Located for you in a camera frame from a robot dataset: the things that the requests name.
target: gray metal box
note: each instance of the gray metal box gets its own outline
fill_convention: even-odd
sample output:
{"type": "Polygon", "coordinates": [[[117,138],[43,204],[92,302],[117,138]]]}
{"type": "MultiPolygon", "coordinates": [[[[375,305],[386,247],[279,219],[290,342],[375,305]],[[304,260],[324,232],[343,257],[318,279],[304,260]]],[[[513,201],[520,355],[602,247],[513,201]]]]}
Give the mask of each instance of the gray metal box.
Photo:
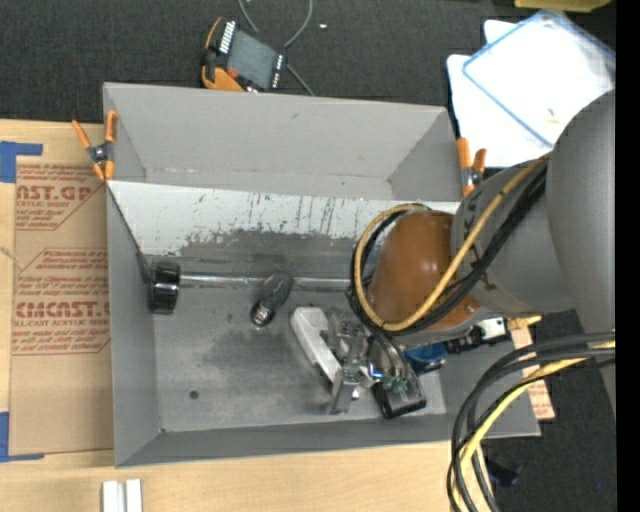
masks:
{"type": "MultiPolygon", "coordinates": [[[[512,346],[421,377],[426,409],[387,420],[364,393],[331,415],[289,324],[298,306],[349,312],[351,251],[382,210],[420,201],[455,211],[444,108],[105,84],[104,109],[119,116],[107,202],[117,466],[449,437],[467,393],[512,346]],[[172,315],[154,315],[138,251],[223,279],[181,290],[172,315]],[[274,270],[331,286],[294,288],[258,329],[248,316],[256,283],[274,270]]],[[[537,433],[526,397],[492,430],[537,433]]]]}

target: black wire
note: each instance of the black wire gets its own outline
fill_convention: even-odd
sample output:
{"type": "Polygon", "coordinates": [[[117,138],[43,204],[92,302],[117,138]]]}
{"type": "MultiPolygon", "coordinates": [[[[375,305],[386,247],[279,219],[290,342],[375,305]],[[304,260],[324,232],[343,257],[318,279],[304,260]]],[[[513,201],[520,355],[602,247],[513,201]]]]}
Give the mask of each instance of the black wire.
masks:
{"type": "MultiPolygon", "coordinates": [[[[600,349],[597,351],[596,353],[597,355],[603,355],[603,356],[611,356],[611,355],[615,355],[615,350],[609,350],[609,349],[600,349]]],[[[573,358],[585,358],[585,357],[593,357],[594,354],[594,350],[590,349],[590,350],[569,350],[569,351],[563,351],[563,352],[558,352],[550,357],[541,357],[541,358],[532,358],[532,359],[527,359],[526,361],[518,361],[516,363],[513,363],[512,365],[503,368],[500,372],[494,374],[492,377],[486,379],[485,381],[481,381],[481,383],[479,383],[479,385],[476,387],[476,389],[474,389],[474,391],[472,392],[472,394],[470,395],[470,398],[473,397],[473,400],[470,402],[469,399],[467,399],[467,402],[465,402],[465,404],[463,405],[462,409],[460,410],[460,413],[458,415],[458,418],[456,419],[456,426],[454,427],[454,436],[452,436],[452,442],[455,443],[456,446],[459,445],[465,445],[469,439],[471,438],[471,436],[474,435],[476,428],[470,430],[463,441],[461,441],[460,443],[458,443],[458,439],[460,438],[460,431],[462,429],[462,419],[464,419],[464,417],[468,414],[468,409],[471,408],[472,404],[476,403],[479,396],[482,394],[483,391],[485,391],[488,387],[490,387],[491,385],[493,385],[495,382],[499,381],[500,379],[504,378],[506,375],[516,372],[516,371],[520,371],[526,368],[530,368],[531,366],[534,365],[538,365],[540,362],[549,362],[549,361],[558,361],[558,360],[562,360],[562,359],[573,359],[573,358]]],[[[483,416],[480,420],[478,420],[477,422],[474,422],[474,427],[477,427],[479,424],[482,423],[482,421],[484,421],[486,419],[486,416],[488,416],[488,414],[490,414],[491,412],[493,412],[493,410],[490,410],[485,416],[483,416]]],[[[457,471],[456,472],[456,481],[458,479],[463,479],[462,477],[462,473],[461,471],[457,471]]],[[[468,490],[464,484],[464,482],[462,482],[461,485],[458,485],[458,490],[460,491],[460,495],[463,497],[463,499],[465,499],[465,502],[467,500],[470,500],[470,496],[468,494],[468,490]]],[[[470,512],[475,512],[475,509],[470,508],[470,512]]]]}
{"type": "Polygon", "coordinates": [[[462,418],[467,416],[472,403],[477,401],[480,394],[493,383],[497,382],[509,373],[528,368],[529,366],[539,364],[540,362],[567,359],[572,356],[579,357],[576,356],[578,353],[584,356],[585,350],[588,350],[584,347],[585,343],[603,342],[613,339],[615,339],[615,333],[611,332],[567,336],[565,338],[549,340],[540,346],[529,345],[522,347],[502,357],[496,361],[482,377],[480,377],[475,388],[462,404],[454,423],[452,433],[452,440],[454,441],[454,444],[457,443],[461,437],[462,418]],[[515,359],[531,354],[532,352],[536,352],[536,356],[527,358],[524,361],[515,361],[515,359]]]}
{"type": "MultiPolygon", "coordinates": [[[[242,15],[244,16],[244,19],[247,21],[249,26],[253,29],[254,32],[260,32],[260,29],[258,28],[258,26],[253,22],[253,20],[251,19],[251,16],[249,16],[249,13],[244,5],[243,0],[237,0],[237,3],[238,3],[238,6],[240,7],[240,10],[242,11],[242,15]]],[[[307,17],[305,18],[302,25],[300,25],[300,28],[296,30],[295,34],[293,34],[293,36],[291,36],[289,40],[286,43],[284,43],[285,49],[289,49],[293,45],[293,43],[295,43],[298,40],[300,35],[305,31],[305,29],[309,25],[309,20],[311,19],[312,14],[313,14],[313,0],[309,0],[309,9],[307,11],[307,17]]],[[[311,90],[311,87],[307,85],[307,82],[305,82],[302,79],[300,74],[293,68],[293,66],[291,66],[291,64],[287,64],[287,69],[293,75],[293,77],[298,81],[298,83],[302,86],[302,88],[307,92],[307,94],[309,94],[309,96],[315,96],[315,93],[311,90]]]]}
{"type": "MultiPolygon", "coordinates": [[[[567,354],[567,356],[570,356],[571,358],[578,358],[578,357],[592,357],[593,350],[585,350],[582,352],[571,352],[570,354],[567,354]]],[[[558,360],[559,356],[561,354],[557,353],[557,354],[548,354],[548,355],[543,355],[542,357],[538,358],[537,360],[539,362],[542,361],[556,361],[558,360]]],[[[613,351],[609,351],[607,350],[606,353],[604,353],[604,355],[615,355],[615,350],[613,351]]],[[[607,361],[601,362],[601,363],[595,363],[592,365],[588,365],[588,366],[584,366],[584,367],[580,367],[580,368],[568,368],[567,371],[573,371],[573,370],[580,370],[583,368],[598,368],[600,366],[605,366],[606,364],[611,364],[612,361],[615,361],[615,359],[608,359],[607,361]]],[[[495,409],[490,409],[488,412],[486,412],[481,419],[475,420],[475,416],[476,416],[476,407],[477,407],[478,403],[477,401],[472,404],[471,408],[469,409],[469,413],[467,414],[467,430],[468,431],[475,431],[476,430],[476,425],[481,424],[486,417],[493,412],[493,410],[495,409]]],[[[485,480],[484,478],[484,471],[482,466],[480,465],[480,456],[479,454],[476,452],[473,454],[472,459],[471,459],[471,463],[473,465],[473,470],[474,473],[476,475],[476,479],[478,481],[478,485],[480,487],[480,490],[482,491],[482,494],[485,498],[485,500],[487,501],[487,504],[489,505],[490,510],[492,511],[497,511],[498,510],[498,504],[495,501],[495,498],[493,496],[493,493],[491,492],[491,489],[489,487],[488,482],[485,480]]]]}
{"type": "MultiPolygon", "coordinates": [[[[598,355],[602,355],[600,352],[606,352],[607,354],[610,354],[611,352],[613,352],[613,355],[615,355],[615,350],[598,350],[598,355]]],[[[600,361],[600,362],[595,362],[592,364],[582,364],[582,366],[579,367],[567,367],[567,368],[563,368],[562,370],[556,372],[556,374],[560,374],[560,373],[571,373],[571,372],[575,372],[578,370],[586,370],[586,369],[594,369],[594,368],[602,368],[604,366],[608,366],[610,364],[614,364],[615,363],[615,357],[612,357],[610,359],[607,359],[605,361],[600,361]]],[[[477,430],[477,427],[480,426],[480,424],[482,424],[482,422],[484,422],[486,420],[486,418],[492,414],[497,407],[500,406],[500,404],[502,402],[504,402],[504,400],[506,400],[506,398],[512,393],[514,392],[516,389],[522,387],[522,386],[526,386],[529,385],[530,383],[536,382],[538,380],[542,380],[544,378],[546,378],[547,376],[540,376],[540,377],[536,377],[534,379],[531,379],[525,383],[520,383],[514,387],[512,387],[509,391],[505,392],[500,398],[498,398],[489,409],[487,409],[487,411],[482,415],[482,417],[475,423],[474,425],[474,430],[473,432],[470,432],[466,437],[465,440],[463,442],[461,442],[458,447],[456,448],[456,450],[454,451],[454,459],[452,460],[451,465],[449,466],[449,472],[447,474],[447,486],[449,487],[450,485],[452,485],[452,481],[451,481],[451,466],[452,464],[455,463],[455,465],[457,465],[457,471],[455,471],[456,468],[454,468],[454,473],[456,474],[456,482],[461,482],[458,483],[458,490],[461,491],[460,492],[460,496],[463,497],[463,499],[468,498],[469,501],[465,500],[465,505],[467,505],[467,507],[469,508],[470,512],[475,512],[475,505],[472,504],[472,500],[470,495],[468,494],[468,489],[466,488],[466,484],[464,483],[464,476],[462,475],[461,472],[461,467],[460,467],[460,462],[461,460],[459,459],[459,455],[460,452],[462,450],[462,448],[467,444],[467,442],[470,440],[471,435],[473,435],[473,433],[475,433],[475,430],[477,430]]],[[[495,498],[493,497],[493,494],[489,488],[488,483],[485,480],[485,474],[483,471],[482,466],[480,465],[480,460],[479,460],[479,456],[478,453],[474,453],[473,454],[473,458],[472,458],[472,463],[473,463],[473,469],[474,469],[474,473],[476,476],[476,479],[478,481],[478,484],[482,490],[482,493],[487,501],[487,505],[489,506],[489,509],[492,512],[500,512],[500,509],[498,507],[498,504],[495,501],[495,498]]]]}
{"type": "MultiPolygon", "coordinates": [[[[605,355],[609,355],[611,353],[613,353],[615,355],[615,350],[608,350],[608,349],[601,349],[597,351],[597,355],[603,355],[603,353],[605,355]]],[[[573,368],[564,368],[558,372],[556,372],[556,374],[559,373],[566,373],[568,371],[574,371],[574,370],[580,370],[580,369],[587,369],[587,368],[591,368],[591,367],[599,367],[605,364],[611,364],[615,362],[615,357],[613,359],[609,359],[605,362],[601,362],[601,363],[596,363],[594,365],[585,365],[585,366],[581,366],[581,367],[573,367],[573,368]]],[[[452,505],[454,505],[454,508],[456,510],[459,510],[458,507],[455,506],[455,502],[453,501],[453,497],[452,497],[452,485],[453,482],[451,481],[451,477],[455,474],[456,476],[456,484],[458,487],[458,491],[460,492],[460,496],[463,498],[463,500],[465,501],[465,505],[467,505],[467,507],[469,508],[470,512],[476,512],[476,508],[473,505],[473,501],[469,495],[468,489],[466,488],[466,485],[464,483],[464,476],[462,475],[461,472],[461,467],[460,467],[460,459],[459,459],[459,455],[460,455],[460,451],[462,450],[462,448],[469,442],[469,440],[471,439],[471,437],[474,435],[475,431],[477,430],[477,427],[480,426],[480,424],[486,420],[486,418],[492,414],[495,409],[500,405],[500,403],[502,403],[507,396],[509,396],[511,393],[513,393],[516,389],[522,387],[522,386],[526,386],[531,382],[535,382],[537,380],[541,380],[543,378],[545,378],[546,376],[540,376],[540,377],[536,377],[535,379],[531,379],[528,380],[526,382],[521,382],[518,383],[517,385],[513,386],[510,390],[508,390],[507,392],[505,392],[498,400],[496,400],[492,406],[485,412],[485,414],[483,414],[483,416],[475,423],[475,428],[473,429],[473,431],[469,432],[464,440],[462,440],[460,443],[458,443],[457,445],[455,445],[453,452],[452,452],[452,462],[449,466],[449,472],[447,474],[447,493],[450,497],[450,499],[452,500],[452,505]]],[[[478,470],[480,471],[480,474],[482,475],[482,468],[480,468],[478,466],[478,470]]]]}
{"type": "MultiPolygon", "coordinates": [[[[575,345],[576,344],[576,339],[582,337],[583,339],[583,343],[584,340],[588,340],[588,341],[605,341],[605,340],[611,340],[615,338],[615,335],[612,333],[599,333],[599,334],[595,334],[595,335],[579,335],[579,336],[572,336],[569,337],[567,339],[560,339],[560,340],[554,340],[554,341],[550,341],[545,343],[545,345],[549,344],[549,348],[544,349],[544,348],[538,348],[537,350],[539,352],[541,352],[537,357],[534,358],[530,358],[527,359],[525,361],[517,361],[514,362],[508,366],[504,365],[504,360],[507,358],[517,358],[520,357],[523,354],[529,353],[531,351],[531,346],[529,347],[524,347],[525,350],[517,350],[512,352],[511,354],[508,354],[507,356],[505,356],[504,358],[502,358],[500,361],[496,362],[494,365],[492,365],[492,367],[485,372],[485,376],[483,376],[479,383],[477,384],[476,388],[471,392],[471,394],[469,395],[469,397],[467,398],[467,400],[465,400],[463,406],[461,407],[458,416],[456,418],[455,424],[454,424],[454,428],[453,428],[453,434],[452,434],[452,456],[454,457],[454,461],[456,459],[456,454],[459,453],[459,450],[461,449],[460,446],[463,446],[464,444],[466,444],[469,439],[471,438],[471,436],[473,436],[473,434],[475,433],[475,430],[477,428],[478,425],[480,425],[482,423],[482,421],[484,421],[486,419],[486,417],[491,414],[491,412],[493,412],[492,409],[490,412],[485,413],[485,415],[483,415],[483,417],[478,420],[473,422],[473,426],[471,428],[471,430],[469,430],[469,432],[467,433],[467,435],[465,436],[465,439],[462,442],[459,442],[460,439],[460,433],[462,431],[462,422],[463,419],[465,418],[465,416],[469,417],[469,415],[471,414],[470,411],[473,411],[473,414],[475,415],[475,406],[477,405],[477,401],[479,396],[482,394],[482,392],[489,387],[490,385],[492,385],[493,383],[497,382],[498,380],[500,380],[501,378],[503,378],[505,375],[512,373],[514,371],[518,371],[518,370],[522,370],[524,368],[530,367],[532,365],[538,364],[540,362],[543,361],[557,361],[557,360],[561,360],[561,359],[569,359],[569,358],[578,358],[578,357],[592,357],[594,354],[598,354],[598,355],[615,355],[615,349],[613,350],[609,350],[609,349],[599,349],[599,350],[594,350],[594,349],[584,349],[584,347],[577,347],[577,348],[573,348],[573,349],[568,349],[568,350],[558,350],[558,348],[562,345],[575,345]]],[[[461,481],[461,483],[458,485],[458,490],[460,492],[461,497],[463,498],[463,500],[465,500],[465,504],[467,504],[467,506],[469,506],[469,504],[467,503],[468,501],[471,501],[471,498],[468,494],[468,490],[464,484],[464,478],[462,476],[462,473],[460,471],[460,467],[459,467],[459,461],[457,463],[457,467],[454,468],[456,469],[455,475],[456,475],[456,481],[461,481]]],[[[477,462],[477,464],[474,464],[474,470],[480,470],[481,468],[479,466],[479,462],[477,462]]],[[[490,494],[488,492],[488,488],[485,487],[483,489],[483,494],[487,492],[487,494],[490,494]]],[[[470,508],[470,512],[474,512],[475,508],[470,508]]]]}
{"type": "MultiPolygon", "coordinates": [[[[584,365],[584,366],[580,366],[580,367],[573,367],[573,368],[567,368],[565,373],[569,373],[572,371],[577,371],[577,370],[583,370],[583,369],[595,369],[595,368],[602,368],[604,366],[608,366],[610,364],[614,364],[616,362],[615,357],[614,358],[610,358],[607,359],[605,361],[600,361],[600,362],[596,362],[593,364],[589,364],[589,365],[584,365]]],[[[471,419],[475,416],[475,405],[474,407],[469,411],[469,415],[467,416],[467,419],[471,419]]],[[[489,509],[491,510],[491,512],[500,512],[500,509],[498,507],[498,503],[496,502],[494,496],[493,496],[493,492],[490,489],[489,483],[486,481],[485,479],[485,472],[482,468],[482,466],[480,465],[480,456],[478,454],[478,452],[473,454],[473,457],[471,459],[471,463],[473,465],[473,472],[475,473],[476,476],[476,480],[478,481],[478,485],[480,487],[480,490],[482,491],[483,496],[485,497],[485,500],[487,501],[487,504],[489,505],[489,509]]]]}

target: cardboard box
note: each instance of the cardboard box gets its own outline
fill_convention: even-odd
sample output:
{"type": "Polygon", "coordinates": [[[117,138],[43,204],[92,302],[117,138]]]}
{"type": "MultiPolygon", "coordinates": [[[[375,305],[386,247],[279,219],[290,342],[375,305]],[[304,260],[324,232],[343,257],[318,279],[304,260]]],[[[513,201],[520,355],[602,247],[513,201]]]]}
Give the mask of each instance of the cardboard box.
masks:
{"type": "MultiPolygon", "coordinates": [[[[104,136],[100,125],[86,129],[104,136]]],[[[10,372],[9,336],[0,359],[4,382],[10,374],[9,454],[110,448],[105,187],[70,123],[1,120],[0,140],[38,148],[19,150],[16,183],[2,184],[3,214],[12,215],[3,216],[0,263],[14,272],[0,277],[9,277],[3,292],[15,291],[0,315],[3,334],[12,331],[10,372]]]]}

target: black floor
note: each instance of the black floor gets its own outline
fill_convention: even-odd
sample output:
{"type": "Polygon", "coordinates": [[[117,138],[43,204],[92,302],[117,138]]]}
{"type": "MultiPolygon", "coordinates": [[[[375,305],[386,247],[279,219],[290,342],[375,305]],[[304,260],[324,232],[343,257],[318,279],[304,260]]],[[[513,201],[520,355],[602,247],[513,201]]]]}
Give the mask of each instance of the black floor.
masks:
{"type": "MultiPolygon", "coordinates": [[[[259,37],[279,46],[308,3],[246,6],[259,37]]],[[[289,62],[318,96],[450,107],[447,57],[478,50],[487,19],[517,22],[534,12],[508,0],[315,0],[289,62]]],[[[0,0],[0,117],[102,122],[105,81],[199,87],[202,47],[222,15],[242,21],[235,0],[0,0]]],[[[569,16],[615,50],[615,0],[569,16]]],[[[287,75],[282,93],[305,91],[287,75]]],[[[545,317],[535,336],[579,330],[566,312],[545,317]]],[[[611,512],[616,423],[600,374],[573,373],[549,385],[558,417],[542,426],[542,438],[487,444],[497,459],[523,465],[517,485],[497,489],[498,501],[505,512],[611,512]]]]}

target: gray cylinder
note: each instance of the gray cylinder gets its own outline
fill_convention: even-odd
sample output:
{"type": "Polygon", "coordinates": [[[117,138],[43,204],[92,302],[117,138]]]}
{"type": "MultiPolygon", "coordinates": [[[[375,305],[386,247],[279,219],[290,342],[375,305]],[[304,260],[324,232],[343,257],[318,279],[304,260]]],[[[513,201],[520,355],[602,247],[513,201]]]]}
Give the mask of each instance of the gray cylinder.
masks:
{"type": "Polygon", "coordinates": [[[551,154],[547,210],[586,332],[615,328],[615,90],[569,123],[551,154]]]}
{"type": "MultiPolygon", "coordinates": [[[[523,168],[524,165],[501,171],[465,198],[452,225],[454,254],[491,200],[523,168]]],[[[484,254],[496,229],[536,174],[531,174],[505,197],[489,217],[459,268],[458,278],[467,275],[473,263],[484,254]]],[[[555,255],[544,197],[515,228],[485,276],[471,290],[471,295],[483,306],[505,316],[564,311],[573,307],[555,255]]]]}

